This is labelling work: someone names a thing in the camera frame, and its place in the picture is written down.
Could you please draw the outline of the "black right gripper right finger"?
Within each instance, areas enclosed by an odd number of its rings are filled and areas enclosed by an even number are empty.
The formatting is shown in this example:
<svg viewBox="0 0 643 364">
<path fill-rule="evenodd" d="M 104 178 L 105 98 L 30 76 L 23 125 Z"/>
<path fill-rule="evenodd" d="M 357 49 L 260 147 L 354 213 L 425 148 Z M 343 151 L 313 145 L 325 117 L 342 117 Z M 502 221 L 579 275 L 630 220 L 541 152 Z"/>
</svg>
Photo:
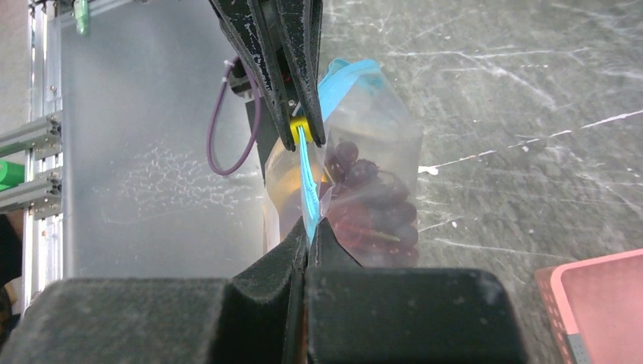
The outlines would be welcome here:
<svg viewBox="0 0 643 364">
<path fill-rule="evenodd" d="M 525 363 L 513 305 L 477 268 L 366 268 L 317 227 L 305 275 L 310 363 Z"/>
</svg>

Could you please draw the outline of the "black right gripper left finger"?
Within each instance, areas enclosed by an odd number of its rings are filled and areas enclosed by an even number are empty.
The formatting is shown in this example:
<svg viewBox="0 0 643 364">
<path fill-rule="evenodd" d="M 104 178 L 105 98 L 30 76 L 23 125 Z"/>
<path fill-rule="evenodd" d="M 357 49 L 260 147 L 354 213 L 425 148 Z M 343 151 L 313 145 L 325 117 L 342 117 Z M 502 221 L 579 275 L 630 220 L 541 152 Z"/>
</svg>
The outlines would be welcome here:
<svg viewBox="0 0 643 364">
<path fill-rule="evenodd" d="M 3 363 L 293 363 L 306 232 L 232 278 L 68 279 L 37 296 Z"/>
</svg>

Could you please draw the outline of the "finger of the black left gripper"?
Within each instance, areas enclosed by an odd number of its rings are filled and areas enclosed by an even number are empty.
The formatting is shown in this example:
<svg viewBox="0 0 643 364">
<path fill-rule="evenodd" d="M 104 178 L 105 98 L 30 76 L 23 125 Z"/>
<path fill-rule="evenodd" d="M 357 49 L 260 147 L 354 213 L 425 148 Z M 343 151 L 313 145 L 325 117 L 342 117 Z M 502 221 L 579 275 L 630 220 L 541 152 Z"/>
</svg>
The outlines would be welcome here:
<svg viewBox="0 0 643 364">
<path fill-rule="evenodd" d="M 222 31 L 260 89 L 285 149 L 295 150 L 287 88 L 278 60 L 281 39 L 274 2 L 212 0 L 210 4 Z"/>
<path fill-rule="evenodd" d="M 323 2 L 276 0 L 280 39 L 297 98 L 316 146 L 326 143 L 318 96 L 318 65 L 322 34 Z"/>
</svg>

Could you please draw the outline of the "dark purple grape bunch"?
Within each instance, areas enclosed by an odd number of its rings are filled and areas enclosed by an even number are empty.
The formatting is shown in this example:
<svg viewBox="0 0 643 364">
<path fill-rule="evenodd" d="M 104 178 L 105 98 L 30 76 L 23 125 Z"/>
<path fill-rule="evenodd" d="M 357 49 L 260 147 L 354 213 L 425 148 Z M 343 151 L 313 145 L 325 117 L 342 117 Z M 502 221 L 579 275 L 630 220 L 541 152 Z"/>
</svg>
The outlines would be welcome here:
<svg viewBox="0 0 643 364">
<path fill-rule="evenodd" d="M 335 182 L 326 218 L 340 245 L 362 266 L 416 266 L 418 212 L 405 183 L 349 140 L 330 148 L 325 170 Z"/>
</svg>

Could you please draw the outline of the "clear zip top bag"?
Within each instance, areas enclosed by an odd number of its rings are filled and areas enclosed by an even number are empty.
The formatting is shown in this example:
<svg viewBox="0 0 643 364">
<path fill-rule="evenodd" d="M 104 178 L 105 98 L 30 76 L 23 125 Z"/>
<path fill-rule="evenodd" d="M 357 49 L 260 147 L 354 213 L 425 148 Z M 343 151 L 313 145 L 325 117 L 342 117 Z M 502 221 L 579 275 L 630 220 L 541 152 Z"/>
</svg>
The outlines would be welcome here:
<svg viewBox="0 0 643 364">
<path fill-rule="evenodd" d="M 265 163 L 268 249 L 299 221 L 326 219 L 338 243 L 368 267 L 414 267 L 422 133 L 373 60 L 334 59 L 318 86 L 327 142 L 306 158 L 276 143 Z"/>
</svg>

